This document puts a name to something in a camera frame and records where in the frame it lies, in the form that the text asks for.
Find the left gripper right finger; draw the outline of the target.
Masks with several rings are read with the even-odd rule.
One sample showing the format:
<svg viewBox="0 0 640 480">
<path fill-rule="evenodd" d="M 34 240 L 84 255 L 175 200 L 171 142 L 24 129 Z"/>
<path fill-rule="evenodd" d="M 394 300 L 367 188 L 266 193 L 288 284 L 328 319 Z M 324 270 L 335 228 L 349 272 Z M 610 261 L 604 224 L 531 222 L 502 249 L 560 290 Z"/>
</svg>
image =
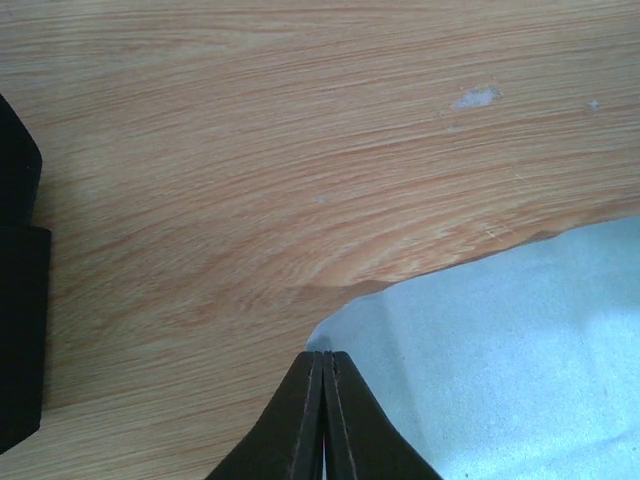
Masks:
<svg viewBox="0 0 640 480">
<path fill-rule="evenodd" d="M 325 464 L 329 479 L 438 479 L 392 425 L 351 357 L 323 355 Z"/>
</svg>

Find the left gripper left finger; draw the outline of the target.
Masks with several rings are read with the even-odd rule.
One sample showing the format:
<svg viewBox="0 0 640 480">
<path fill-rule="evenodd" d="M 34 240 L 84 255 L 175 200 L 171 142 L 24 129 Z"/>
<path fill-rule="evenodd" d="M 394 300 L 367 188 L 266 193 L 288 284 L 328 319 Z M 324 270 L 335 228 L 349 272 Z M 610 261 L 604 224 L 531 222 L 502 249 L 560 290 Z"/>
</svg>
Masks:
<svg viewBox="0 0 640 480">
<path fill-rule="evenodd" d="M 219 480 L 323 476 L 323 355 L 299 354 L 247 435 L 208 475 Z"/>
</svg>

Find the blue cleaning cloth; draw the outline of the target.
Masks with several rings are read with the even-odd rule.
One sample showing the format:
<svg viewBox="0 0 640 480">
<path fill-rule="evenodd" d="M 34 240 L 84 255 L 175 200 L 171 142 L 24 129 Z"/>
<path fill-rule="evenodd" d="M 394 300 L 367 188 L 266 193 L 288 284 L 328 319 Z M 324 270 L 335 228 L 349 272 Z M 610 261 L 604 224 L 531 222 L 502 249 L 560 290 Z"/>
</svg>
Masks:
<svg viewBox="0 0 640 480">
<path fill-rule="evenodd" d="M 635 217 L 357 298 L 307 346 L 348 353 L 446 479 L 639 475 Z"/>
</svg>

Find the black glasses case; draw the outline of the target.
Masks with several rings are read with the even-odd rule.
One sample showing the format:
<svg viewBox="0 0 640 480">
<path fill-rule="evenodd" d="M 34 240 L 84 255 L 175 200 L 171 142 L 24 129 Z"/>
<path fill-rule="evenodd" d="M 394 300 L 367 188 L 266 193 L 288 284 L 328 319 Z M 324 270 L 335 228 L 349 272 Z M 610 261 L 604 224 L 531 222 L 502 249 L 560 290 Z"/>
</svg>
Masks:
<svg viewBox="0 0 640 480">
<path fill-rule="evenodd" d="M 40 151 L 1 100 L 1 451 L 40 427 L 52 234 L 31 224 Z"/>
</svg>

